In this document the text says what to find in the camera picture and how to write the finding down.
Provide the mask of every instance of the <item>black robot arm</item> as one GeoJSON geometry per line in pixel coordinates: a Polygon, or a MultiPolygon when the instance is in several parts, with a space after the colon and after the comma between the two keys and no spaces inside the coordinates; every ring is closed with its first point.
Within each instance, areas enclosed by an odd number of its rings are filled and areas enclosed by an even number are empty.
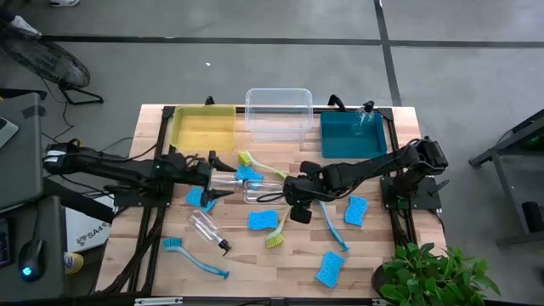
{"type": "Polygon", "coordinates": [[[235,172],[222,163],[215,151],[210,151],[208,160],[180,153],[156,156],[154,159],[135,161],[105,154],[91,148],[81,147],[77,140],[69,143],[51,144],[43,158],[43,167],[51,174],[88,173],[119,181],[122,186],[112,190],[116,194],[116,205],[126,201],[153,201],[160,196],[165,184],[190,184],[204,188],[201,205],[232,194],[232,191],[210,189],[213,169],[235,172]]]}
{"type": "Polygon", "coordinates": [[[300,172],[305,175],[287,177],[283,187],[286,202],[293,206],[291,219],[308,223],[312,200],[334,201],[353,192],[363,181],[407,168],[394,179],[398,197],[407,198],[417,191],[418,183],[427,175],[441,174],[448,166],[436,141],[413,139],[398,151],[355,164],[338,163],[321,167],[303,161],[300,172]]]}

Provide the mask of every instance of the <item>concrete floor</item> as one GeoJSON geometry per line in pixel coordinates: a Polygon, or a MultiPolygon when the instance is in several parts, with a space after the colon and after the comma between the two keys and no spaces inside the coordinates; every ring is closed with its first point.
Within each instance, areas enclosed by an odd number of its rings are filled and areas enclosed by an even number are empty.
{"type": "MultiPolygon", "coordinates": [[[[380,37],[372,0],[82,0],[76,8],[35,0],[16,9],[49,35],[380,37]]],[[[544,2],[536,0],[383,0],[383,10],[391,39],[544,40],[544,2]]],[[[94,148],[131,136],[144,103],[202,103],[212,95],[220,104],[242,104],[249,88],[302,87],[317,105],[330,94],[350,105],[368,99],[391,105],[379,46],[60,45],[87,66],[88,90],[106,101],[70,107],[76,127],[61,140],[78,137],[94,148]]],[[[536,269],[544,267],[543,244],[496,247],[496,239],[519,232],[518,220],[492,165],[476,171],[467,160],[544,106],[542,49],[392,48],[392,55],[402,105],[416,107],[423,134],[440,142],[450,162],[441,178],[451,183],[440,192],[448,244],[490,261],[502,291],[492,298],[541,303],[536,269]]],[[[37,76],[2,57],[0,67],[0,87],[44,89],[37,76]]],[[[50,97],[44,105],[43,131],[64,130],[63,105],[50,97]]],[[[123,143],[111,152],[128,148],[123,143]]]]}

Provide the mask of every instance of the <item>fan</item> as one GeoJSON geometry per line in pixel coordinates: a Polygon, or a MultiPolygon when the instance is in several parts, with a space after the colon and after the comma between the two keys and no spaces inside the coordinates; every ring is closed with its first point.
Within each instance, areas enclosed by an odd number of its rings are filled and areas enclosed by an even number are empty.
{"type": "Polygon", "coordinates": [[[85,65],[58,44],[44,42],[40,38],[26,30],[6,27],[0,32],[0,49],[26,69],[57,84],[69,104],[104,103],[97,94],[81,90],[91,81],[85,65]],[[74,102],[68,91],[76,91],[96,99],[74,102]]]}

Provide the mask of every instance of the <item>green potted plant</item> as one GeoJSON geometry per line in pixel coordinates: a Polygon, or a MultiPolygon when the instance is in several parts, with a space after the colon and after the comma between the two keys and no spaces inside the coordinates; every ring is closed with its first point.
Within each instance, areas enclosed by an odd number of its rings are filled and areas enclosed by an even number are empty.
{"type": "Polygon", "coordinates": [[[433,243],[397,246],[394,260],[372,275],[373,289],[399,306],[483,306],[482,290],[490,288],[501,295],[485,276],[485,259],[465,258],[460,249],[451,247],[445,250],[447,256],[434,256],[433,248],[433,243]]]}

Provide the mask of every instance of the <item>wooden tabletop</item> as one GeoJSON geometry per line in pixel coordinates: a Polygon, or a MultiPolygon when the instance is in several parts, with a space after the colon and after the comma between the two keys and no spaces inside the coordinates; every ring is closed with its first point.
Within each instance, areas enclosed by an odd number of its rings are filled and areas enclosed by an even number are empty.
{"type": "MultiPolygon", "coordinates": [[[[135,156],[149,149],[155,142],[164,105],[142,105],[134,141],[130,152],[135,156]]],[[[399,145],[421,138],[417,117],[412,107],[394,107],[394,124],[399,145]]],[[[389,141],[386,128],[386,139],[389,141]]],[[[248,150],[259,162],[277,167],[291,175],[298,174],[302,161],[326,165],[334,162],[357,162],[357,160],[325,159],[320,153],[320,120],[315,115],[314,128],[303,144],[260,144],[252,142],[246,130],[244,115],[237,114],[234,151],[220,151],[223,162],[238,167],[237,152],[248,150]]],[[[195,152],[183,152],[185,155],[195,152]]],[[[152,158],[152,152],[142,159],[152,158]]],[[[272,173],[264,173],[266,179],[277,180],[272,173]]],[[[393,235],[389,215],[383,209],[379,178],[366,180],[354,196],[368,200],[368,211],[364,226],[354,226],[343,221],[348,199],[327,203],[327,211],[340,232],[349,251],[334,240],[321,213],[319,204],[312,204],[310,224],[300,224],[290,219],[283,229],[285,241],[281,246],[267,249],[265,236],[269,230],[251,231],[247,228],[247,216],[251,211],[280,210],[286,204],[250,205],[242,200],[240,191],[218,200],[211,214],[223,227],[223,237],[232,246],[226,257],[214,244],[207,244],[190,225],[186,216],[194,209],[187,204],[185,195],[189,186],[177,185],[172,205],[167,209],[162,237],[179,237],[183,247],[205,264],[230,271],[229,278],[211,275],[200,270],[179,253],[159,251],[154,296],[214,296],[214,297],[304,297],[304,298],[372,298],[371,274],[374,269],[388,261],[394,254],[393,235]],[[346,259],[335,288],[329,289],[315,279],[321,259],[327,251],[334,251],[346,259]]],[[[136,246],[139,223],[143,209],[129,208],[117,217],[111,226],[110,239],[105,250],[99,274],[97,290],[107,287],[122,271],[136,246]]],[[[426,211],[413,212],[418,243],[434,242],[437,249],[445,248],[442,228],[434,215],[426,211]]],[[[139,288],[145,279],[147,260],[142,261],[139,288]]]]}

